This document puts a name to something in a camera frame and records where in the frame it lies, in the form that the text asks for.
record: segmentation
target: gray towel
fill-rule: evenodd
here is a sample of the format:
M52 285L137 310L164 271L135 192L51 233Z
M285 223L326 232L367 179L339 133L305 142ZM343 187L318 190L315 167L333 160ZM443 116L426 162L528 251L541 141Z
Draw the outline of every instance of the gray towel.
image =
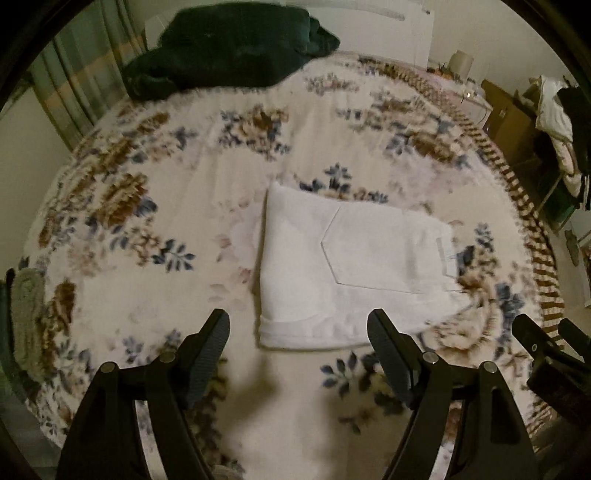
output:
M45 281L33 268L17 273L11 291L14 358L36 382L44 379L40 319L43 315Z

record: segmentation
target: dark green cloth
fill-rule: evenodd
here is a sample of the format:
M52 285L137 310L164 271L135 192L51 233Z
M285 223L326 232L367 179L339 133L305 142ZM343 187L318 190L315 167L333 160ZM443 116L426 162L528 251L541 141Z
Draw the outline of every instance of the dark green cloth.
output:
M232 3L181 10L160 46L125 66L134 100L159 100L195 87L267 87L315 57L335 51L339 39L305 9Z

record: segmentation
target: bed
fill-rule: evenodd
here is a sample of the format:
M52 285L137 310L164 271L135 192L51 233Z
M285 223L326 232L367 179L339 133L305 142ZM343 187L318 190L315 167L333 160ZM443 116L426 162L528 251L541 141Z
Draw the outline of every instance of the bed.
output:
M73 151L21 265L46 281L51 375L27 406L54 443L101 363L145 364L221 307L230 339L186 415L206 460L237 478L381 478L408 415L372 349L258 346L272 181L451 224L471 304L416 340L453 364L494 360L528 430L542 424L549 409L525 386L530 360L511 322L526 313L557 335L563 302L544 227L502 154L445 92L404 63L362 53L311 61L269 89L125 99ZM153 478L164 478L147 408L137 411ZM445 476L458 413L433 478Z

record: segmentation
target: cardboard box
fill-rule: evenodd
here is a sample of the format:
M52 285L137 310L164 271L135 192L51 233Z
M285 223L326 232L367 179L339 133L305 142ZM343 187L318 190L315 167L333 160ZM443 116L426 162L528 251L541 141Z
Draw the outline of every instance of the cardboard box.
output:
M535 116L516 105L513 97L494 83L484 80L482 88L486 92L486 101L493 107L485 132L505 154L509 165L528 161L539 133L535 128Z

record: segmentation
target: curtain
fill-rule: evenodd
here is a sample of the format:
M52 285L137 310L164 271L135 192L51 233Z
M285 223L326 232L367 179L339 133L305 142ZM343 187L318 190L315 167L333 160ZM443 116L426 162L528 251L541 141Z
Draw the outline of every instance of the curtain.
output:
M123 98L121 68L145 51L128 11L127 0L95 0L30 67L37 96L70 149Z

